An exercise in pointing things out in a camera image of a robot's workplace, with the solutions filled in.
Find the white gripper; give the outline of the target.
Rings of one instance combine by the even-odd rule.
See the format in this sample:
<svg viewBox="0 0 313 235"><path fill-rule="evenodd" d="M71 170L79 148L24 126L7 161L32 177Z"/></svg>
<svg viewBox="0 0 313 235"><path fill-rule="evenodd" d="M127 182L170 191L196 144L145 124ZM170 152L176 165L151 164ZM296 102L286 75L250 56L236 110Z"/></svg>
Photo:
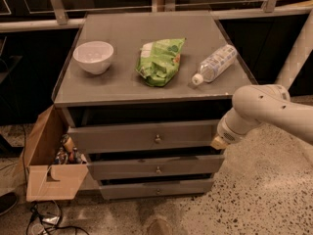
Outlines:
<svg viewBox="0 0 313 235"><path fill-rule="evenodd" d="M223 150L228 144L239 143L246 137L244 124L240 116L225 115L217 125L218 135L212 139L210 146L215 150Z"/></svg>

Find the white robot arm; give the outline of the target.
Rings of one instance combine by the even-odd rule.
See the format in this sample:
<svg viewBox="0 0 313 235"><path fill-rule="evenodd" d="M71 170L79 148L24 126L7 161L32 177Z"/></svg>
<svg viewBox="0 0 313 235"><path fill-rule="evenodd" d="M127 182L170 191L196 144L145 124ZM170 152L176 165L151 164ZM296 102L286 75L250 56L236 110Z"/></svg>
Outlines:
<svg viewBox="0 0 313 235"><path fill-rule="evenodd" d="M313 107L293 103L284 86L268 84L247 85L236 90L232 109L219 121L210 146L221 150L239 143L262 123L275 125L313 144Z"/></svg>

